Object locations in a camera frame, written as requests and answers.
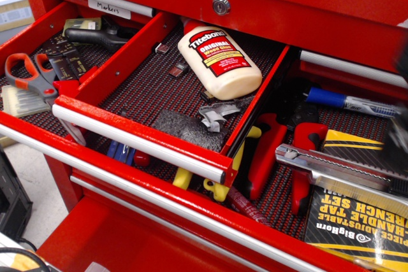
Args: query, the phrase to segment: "glue bottle cap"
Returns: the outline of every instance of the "glue bottle cap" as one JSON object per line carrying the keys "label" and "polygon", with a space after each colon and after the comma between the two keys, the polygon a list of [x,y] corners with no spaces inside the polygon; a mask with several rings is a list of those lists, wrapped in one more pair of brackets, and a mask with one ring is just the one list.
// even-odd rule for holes
{"label": "glue bottle cap", "polygon": [[206,24],[200,22],[199,20],[187,17],[181,17],[181,21],[183,22],[184,25],[184,34],[187,34],[188,32],[192,31],[194,28],[207,26]]}

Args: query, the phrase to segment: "white glue bottle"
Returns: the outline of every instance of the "white glue bottle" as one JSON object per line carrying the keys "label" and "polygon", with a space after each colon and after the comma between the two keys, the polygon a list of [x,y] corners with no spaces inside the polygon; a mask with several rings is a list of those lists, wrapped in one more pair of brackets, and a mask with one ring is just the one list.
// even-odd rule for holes
{"label": "white glue bottle", "polygon": [[210,94],[230,100],[250,94],[262,73],[224,30],[182,18],[184,37],[178,50]]}

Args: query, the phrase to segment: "lock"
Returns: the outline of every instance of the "lock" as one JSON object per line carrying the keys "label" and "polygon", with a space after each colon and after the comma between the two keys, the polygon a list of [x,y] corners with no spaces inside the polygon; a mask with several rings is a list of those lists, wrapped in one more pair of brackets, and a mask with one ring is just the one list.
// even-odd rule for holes
{"label": "lock", "polygon": [[228,0],[213,0],[212,8],[218,15],[222,16],[230,12],[231,5]]}

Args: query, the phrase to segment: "floor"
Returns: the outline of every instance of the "floor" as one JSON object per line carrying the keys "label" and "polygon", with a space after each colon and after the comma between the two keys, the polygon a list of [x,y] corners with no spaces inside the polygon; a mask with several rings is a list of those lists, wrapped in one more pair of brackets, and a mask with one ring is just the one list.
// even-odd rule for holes
{"label": "floor", "polygon": [[23,234],[39,248],[68,214],[43,154],[20,143],[4,148],[18,178],[33,202]]}

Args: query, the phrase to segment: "wire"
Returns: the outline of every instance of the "wire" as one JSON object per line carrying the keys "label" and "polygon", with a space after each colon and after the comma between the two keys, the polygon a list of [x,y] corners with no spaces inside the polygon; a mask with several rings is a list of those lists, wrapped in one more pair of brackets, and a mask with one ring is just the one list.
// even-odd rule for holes
{"label": "wire", "polygon": [[41,272],[50,272],[45,262],[43,262],[36,254],[31,253],[23,248],[0,248],[0,253],[16,253],[27,256],[40,266]]}
{"label": "wire", "polygon": [[36,246],[35,246],[34,243],[32,243],[31,241],[28,241],[28,240],[26,240],[25,238],[18,238],[18,239],[17,239],[17,242],[26,243],[26,244],[28,244],[28,245],[33,249],[34,252],[37,252]]}

